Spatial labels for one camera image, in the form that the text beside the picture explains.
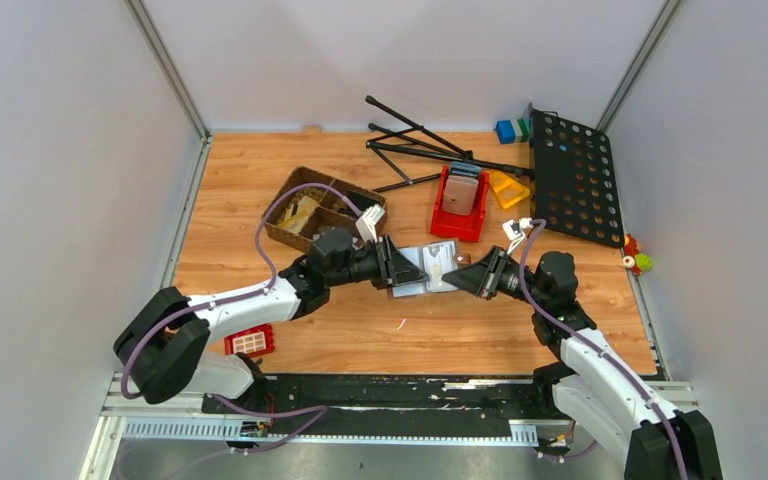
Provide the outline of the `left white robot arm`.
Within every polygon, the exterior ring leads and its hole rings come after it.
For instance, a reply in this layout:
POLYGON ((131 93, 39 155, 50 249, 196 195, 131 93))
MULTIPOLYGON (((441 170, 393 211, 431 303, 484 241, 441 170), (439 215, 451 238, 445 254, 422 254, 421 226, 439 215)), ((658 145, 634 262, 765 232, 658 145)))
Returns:
POLYGON ((234 333, 308 316, 333 288, 369 282, 378 290, 428 278, 383 235, 357 247, 349 230, 329 228, 308 252, 272 278, 219 294, 158 290, 114 341, 127 399, 166 402, 182 392, 218 394, 243 413, 258 411, 266 386, 251 361, 219 355, 209 345, 234 333))

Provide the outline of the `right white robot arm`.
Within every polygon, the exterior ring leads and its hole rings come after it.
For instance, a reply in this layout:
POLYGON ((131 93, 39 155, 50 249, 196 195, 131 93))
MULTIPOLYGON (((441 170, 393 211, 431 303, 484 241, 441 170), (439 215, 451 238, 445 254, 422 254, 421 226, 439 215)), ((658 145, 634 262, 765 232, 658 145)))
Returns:
POLYGON ((700 411, 665 399, 616 354, 577 300, 571 254, 550 251, 530 271, 494 247, 442 279, 478 298, 503 293, 533 307, 535 334, 557 359, 533 373, 533 408, 582 426, 624 478, 722 478, 712 424, 700 411))

